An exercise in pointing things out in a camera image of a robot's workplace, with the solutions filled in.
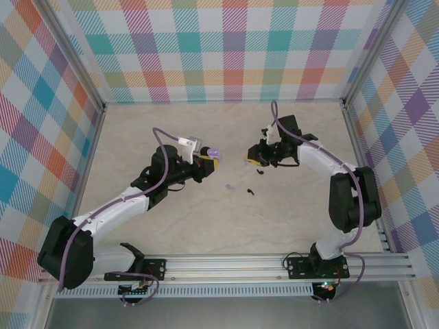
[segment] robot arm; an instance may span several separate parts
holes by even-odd
[[[291,133],[307,141],[322,146],[312,134],[302,134],[294,115],[283,117],[279,122]],[[347,170],[336,164],[319,148],[303,144],[296,138],[286,134],[281,128],[269,125],[262,130],[264,138],[259,144],[248,150],[247,159],[256,165],[266,167],[283,166],[280,163],[286,158],[293,158],[296,164],[286,167],[297,167],[305,164],[330,183],[329,216],[333,223],[331,230],[323,238],[314,243],[310,251],[310,262],[317,276],[322,276],[327,269],[333,271],[334,262],[342,258],[341,246],[352,241],[359,226],[359,200],[355,185]],[[373,171],[369,167],[357,168],[353,164],[344,163],[355,175],[359,183],[364,202],[364,226],[369,226],[381,216],[377,183]]]
[[[142,194],[142,192],[159,182],[165,171],[165,158],[160,147],[152,156],[151,165],[144,168],[140,176],[122,194],[107,204],[116,199],[123,201],[99,212],[93,220],[90,219],[90,216],[96,210],[74,217],[72,220],[64,216],[55,219],[38,255],[38,264],[53,277],[59,279],[62,256],[67,241],[73,232],[87,220],[70,246],[64,275],[66,288],[76,288],[89,276],[102,273],[114,271],[144,273],[144,255],[130,244],[121,243],[120,246],[107,249],[104,252],[95,252],[95,248],[117,226],[155,207],[167,196],[170,186],[184,184],[186,180],[190,179],[201,183],[203,178],[214,172],[218,165],[218,159],[210,158],[207,155],[208,147],[203,147],[200,154],[194,155],[195,141],[192,143],[185,138],[179,138],[179,143],[184,145],[183,157],[178,155],[174,146],[165,145],[169,163],[168,174],[165,181],[147,195]]]

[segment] gray floor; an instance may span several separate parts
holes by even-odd
[[[361,283],[345,299],[155,298],[136,308],[118,299],[54,300],[46,329],[405,329],[397,283]]]
[[[280,117],[295,114],[304,134],[316,135],[327,149],[355,163],[337,102],[279,103],[279,112]],[[262,137],[261,128],[271,122],[268,102],[110,105],[80,213],[120,194],[150,164],[158,146],[151,129],[160,127],[202,138],[221,150],[223,161],[203,183],[187,182],[183,191],[119,226],[102,247],[129,242],[145,254],[308,252],[332,226],[329,181],[305,165],[268,167],[259,175],[245,162],[248,148]],[[349,250],[382,251],[375,225]]]

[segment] marble surface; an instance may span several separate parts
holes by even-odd
[[[335,155],[355,163],[338,103],[279,103],[279,116],[287,114],[296,115],[304,134],[316,135]],[[158,146],[151,129],[159,127],[174,136],[201,138],[203,145],[221,150],[223,161],[203,183],[187,182],[183,191],[119,226],[100,246],[129,242],[145,254],[308,252],[332,226],[329,181],[305,165],[267,167],[259,175],[246,163],[248,148],[271,121],[265,102],[110,105],[80,213],[120,194],[149,165]],[[363,230],[346,250],[381,252],[376,226]]]

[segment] black mounting plate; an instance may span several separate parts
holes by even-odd
[[[165,279],[166,260],[165,259],[144,259],[143,260],[143,274],[150,274],[155,276],[158,281]],[[105,273],[105,281],[143,281],[143,276],[119,276],[114,273]]]
[[[345,257],[342,258],[340,266],[338,266],[338,270],[340,271],[340,278],[347,279],[349,278],[349,268],[346,262]],[[289,279],[338,279],[337,270],[334,269],[332,271],[328,271],[322,276],[317,276],[314,273],[311,262],[309,261],[309,257],[289,257],[287,258],[287,268],[288,268],[288,278]]]

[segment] plaid backdrop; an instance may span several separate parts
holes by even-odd
[[[0,0],[0,328],[32,311],[37,254],[69,216],[98,111],[31,0]]]
[[[107,85],[115,101],[133,102],[338,99],[385,1],[50,2],[102,95]]]
[[[439,0],[410,2],[352,113],[396,247],[439,320]]]

